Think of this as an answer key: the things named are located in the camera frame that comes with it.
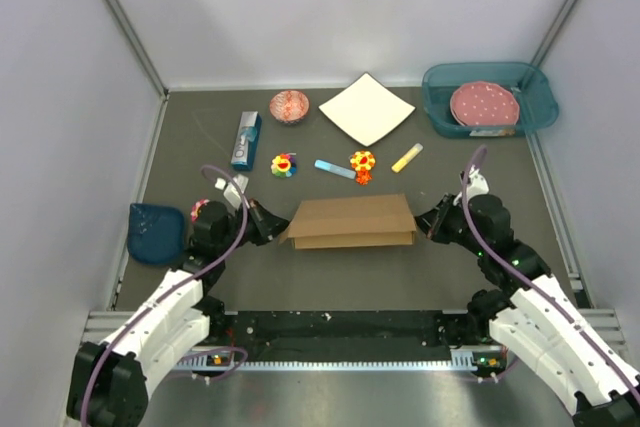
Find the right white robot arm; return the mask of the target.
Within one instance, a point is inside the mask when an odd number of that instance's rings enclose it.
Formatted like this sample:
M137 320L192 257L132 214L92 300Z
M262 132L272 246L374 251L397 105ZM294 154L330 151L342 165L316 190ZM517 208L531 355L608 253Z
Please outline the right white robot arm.
M510 350L555 394L574 425L638 425L638 370L600 337L541 256L516 238L498 197L464 203L447 194L415 222L427 239L474 254L493 284L467 305L474 340Z

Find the brown cardboard box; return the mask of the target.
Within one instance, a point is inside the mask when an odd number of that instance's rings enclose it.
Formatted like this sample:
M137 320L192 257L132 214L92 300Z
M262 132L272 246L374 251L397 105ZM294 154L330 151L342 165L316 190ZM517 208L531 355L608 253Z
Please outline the brown cardboard box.
M296 250L408 246L416 230L403 194L305 200L279 242Z

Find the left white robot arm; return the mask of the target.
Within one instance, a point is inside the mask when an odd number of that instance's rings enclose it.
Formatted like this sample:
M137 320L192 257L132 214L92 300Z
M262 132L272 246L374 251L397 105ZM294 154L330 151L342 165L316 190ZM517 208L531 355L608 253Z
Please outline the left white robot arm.
M115 332L83 343L74 359L66 414L84 426L137 426L169 372L201 341L226 334L221 302L208 298L226 258L246 243L262 246L288 220L254 199L236 212L204 200L191 212L183 262L169 269L149 298Z

